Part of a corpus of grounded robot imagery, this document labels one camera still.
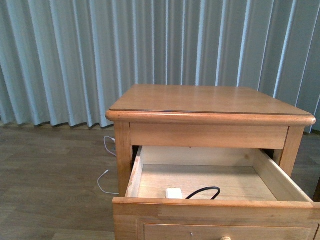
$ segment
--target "white cable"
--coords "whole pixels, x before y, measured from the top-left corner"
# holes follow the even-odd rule
[[[104,191],[102,188],[101,188],[101,186],[100,186],[100,184],[99,184],[99,180],[107,173],[107,172],[109,172],[109,169],[107,170],[107,171],[105,171],[99,178],[98,178],[98,186],[99,186],[99,188],[101,189],[101,191],[102,192],[104,192],[105,194],[119,194],[118,192],[107,192],[107,191]]]
[[[105,147],[105,149],[108,151],[108,153],[112,154],[113,156],[117,156],[116,154],[114,154],[112,151],[110,151],[110,150],[107,148],[106,138],[111,139],[114,143],[116,142],[116,140],[115,140],[114,138],[110,137],[110,136],[105,136],[105,137],[103,138],[103,143],[104,143],[104,147]],[[98,178],[98,180],[97,180],[98,186],[99,186],[100,190],[101,190],[102,192],[104,192],[105,194],[114,194],[114,195],[117,195],[117,194],[119,194],[118,192],[108,192],[108,191],[104,191],[104,190],[101,188],[101,186],[100,186],[99,180],[100,180],[107,172],[109,172],[109,169],[108,169],[107,171],[105,171],[105,172]]]
[[[114,143],[116,142],[116,140],[110,136],[104,136],[103,138],[103,143],[104,143],[104,147],[105,149],[108,151],[108,153],[112,154],[113,156],[117,156],[115,153],[113,153],[112,151],[110,151],[108,148],[107,148],[107,144],[106,144],[106,138],[108,139],[111,139]]]

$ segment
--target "white power adapter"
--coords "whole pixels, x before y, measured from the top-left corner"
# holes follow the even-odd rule
[[[182,199],[182,191],[180,188],[167,188],[165,190],[166,199]]]

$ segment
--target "black cable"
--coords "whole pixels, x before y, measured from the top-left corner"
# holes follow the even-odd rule
[[[216,197],[218,197],[218,195],[220,194],[221,190],[219,187],[217,186],[207,186],[207,187],[204,187],[204,188],[201,188],[197,191],[195,191],[194,193],[191,193],[186,199],[190,199],[192,198],[194,195],[198,194],[198,193],[201,193],[203,191],[207,191],[207,190],[217,190],[218,192],[211,198],[211,200],[215,199]]]

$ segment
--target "laminate flooring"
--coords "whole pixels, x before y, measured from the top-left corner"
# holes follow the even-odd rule
[[[0,127],[0,240],[112,240],[116,158],[101,130]],[[109,148],[114,148],[108,141]],[[293,180],[313,196],[320,135],[303,136]]]

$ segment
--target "light blue curtain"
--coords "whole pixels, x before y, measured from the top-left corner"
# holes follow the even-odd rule
[[[0,118],[112,122],[133,84],[244,86],[319,121],[320,0],[0,0]]]

